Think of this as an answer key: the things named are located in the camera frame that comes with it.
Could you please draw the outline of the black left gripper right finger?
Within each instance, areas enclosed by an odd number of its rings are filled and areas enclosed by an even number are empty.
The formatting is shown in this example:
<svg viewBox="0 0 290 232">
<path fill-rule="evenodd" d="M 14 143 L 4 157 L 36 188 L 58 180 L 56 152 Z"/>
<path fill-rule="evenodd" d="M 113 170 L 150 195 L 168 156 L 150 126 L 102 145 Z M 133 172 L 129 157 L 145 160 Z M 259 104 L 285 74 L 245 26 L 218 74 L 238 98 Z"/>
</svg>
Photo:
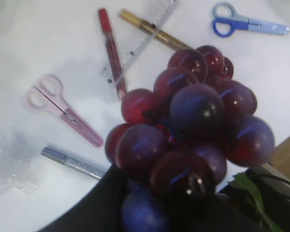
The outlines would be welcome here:
<svg viewBox="0 0 290 232">
<path fill-rule="evenodd" d="M 179 204 L 173 215 L 175 232 L 264 232 L 265 229 L 217 197 Z"/>
</svg>

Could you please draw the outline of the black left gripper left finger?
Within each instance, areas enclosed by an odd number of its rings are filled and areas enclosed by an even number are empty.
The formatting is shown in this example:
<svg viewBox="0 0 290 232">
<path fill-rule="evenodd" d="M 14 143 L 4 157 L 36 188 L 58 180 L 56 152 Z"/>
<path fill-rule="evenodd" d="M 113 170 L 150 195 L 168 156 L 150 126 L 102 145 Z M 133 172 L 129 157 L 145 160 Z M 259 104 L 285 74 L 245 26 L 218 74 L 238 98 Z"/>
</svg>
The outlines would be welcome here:
<svg viewBox="0 0 290 232">
<path fill-rule="evenodd" d="M 126 177 L 115 166 L 74 207 L 41 232 L 120 232 Z"/>
</svg>

